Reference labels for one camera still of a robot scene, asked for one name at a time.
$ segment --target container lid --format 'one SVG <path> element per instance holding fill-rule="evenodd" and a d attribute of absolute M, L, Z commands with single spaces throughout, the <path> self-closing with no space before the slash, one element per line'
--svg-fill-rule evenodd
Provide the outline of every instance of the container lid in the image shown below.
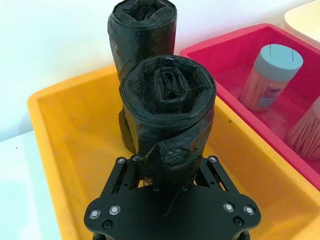
<path fill-rule="evenodd" d="M 316 117 L 320 120 L 320 96 L 314 101 L 312 110 Z"/>
<path fill-rule="evenodd" d="M 264 78 L 275 82 L 289 82 L 304 60 L 290 47 L 270 44 L 264 46 L 254 62 L 254 69 Z"/>

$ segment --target yellow plastic bin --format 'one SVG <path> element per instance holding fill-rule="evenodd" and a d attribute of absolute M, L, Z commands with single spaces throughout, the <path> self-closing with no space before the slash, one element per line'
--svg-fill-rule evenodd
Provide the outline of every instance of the yellow plastic bin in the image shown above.
<path fill-rule="evenodd" d="M 122 108 L 114 66 L 35 93 L 28 100 L 60 232 L 89 240 L 83 222 L 119 156 Z M 220 98 L 204 156 L 216 155 L 243 194 L 262 214 L 252 240 L 319 240 L 320 192 L 238 117 Z"/>
<path fill-rule="evenodd" d="M 283 28 L 320 49 L 320 0 L 287 11 Z"/>

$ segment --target toothpick container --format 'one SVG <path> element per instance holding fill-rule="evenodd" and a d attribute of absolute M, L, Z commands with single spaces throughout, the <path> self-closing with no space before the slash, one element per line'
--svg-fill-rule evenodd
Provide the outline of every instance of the toothpick container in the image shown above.
<path fill-rule="evenodd" d="M 254 62 L 239 101 L 253 112 L 268 110 L 302 64 L 302 56 L 292 48 L 279 44 L 264 46 Z"/>
<path fill-rule="evenodd" d="M 290 129 L 286 142 L 301 157 L 320 161 L 320 97 Z"/>

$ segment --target black garbage bag roll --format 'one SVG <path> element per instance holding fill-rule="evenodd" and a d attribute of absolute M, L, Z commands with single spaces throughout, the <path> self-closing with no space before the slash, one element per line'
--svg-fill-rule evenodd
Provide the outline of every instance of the black garbage bag roll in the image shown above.
<path fill-rule="evenodd" d="M 210 73 L 184 57 L 150 57 L 123 78 L 119 91 L 133 141 L 125 144 L 134 146 L 141 175 L 158 185 L 192 182 L 213 123 Z"/>
<path fill-rule="evenodd" d="M 125 0 L 108 20 L 111 51 L 119 80 L 141 60 L 173 54 L 177 9 L 168 0 Z"/>

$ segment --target screw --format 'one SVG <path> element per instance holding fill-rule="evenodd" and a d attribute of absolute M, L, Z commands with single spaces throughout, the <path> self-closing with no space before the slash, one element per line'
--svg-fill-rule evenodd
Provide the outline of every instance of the screw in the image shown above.
<path fill-rule="evenodd" d="M 109 208 L 109 213 L 111 215 L 117 215 L 118 213 L 120 213 L 120 206 L 119 205 L 112 205 Z"/>
<path fill-rule="evenodd" d="M 237 225 L 238 227 L 241 227 L 241 226 L 244 225 L 244 221 L 243 221 L 240 217 L 238 217 L 238 216 L 235 216 L 235 217 L 233 218 L 233 223 L 234 223 L 235 225 Z"/>
<path fill-rule="evenodd" d="M 153 191 L 159 192 L 160 191 L 159 186 L 158 185 L 153 186 Z"/>
<path fill-rule="evenodd" d="M 113 225 L 113 222 L 111 220 L 106 220 L 103 224 L 102 227 L 105 230 L 111 229 Z"/>
<path fill-rule="evenodd" d="M 100 216 L 100 210 L 99 209 L 93 209 L 91 210 L 91 212 L 89 213 L 89 218 L 90 219 L 97 219 Z"/>
<path fill-rule="evenodd" d="M 183 185 L 181 188 L 182 188 L 182 191 L 187 191 L 188 190 L 188 185 Z"/>
<path fill-rule="evenodd" d="M 249 214 L 249 215 L 254 215 L 255 214 L 255 211 L 250 206 L 245 206 L 243 209 L 244 209 L 246 214 Z"/>
<path fill-rule="evenodd" d="M 217 158 L 215 156 L 211 156 L 209 157 L 209 161 L 215 163 L 217 161 Z"/>
<path fill-rule="evenodd" d="M 118 164 L 123 164 L 126 160 L 124 158 L 119 158 L 117 160 Z"/>
<path fill-rule="evenodd" d="M 235 211 L 235 207 L 234 207 L 232 204 L 230 204 L 230 203 L 225 203 L 225 204 L 223 204 L 223 208 L 224 208 L 224 210 L 226 210 L 226 211 L 229 212 L 229 213 Z"/>

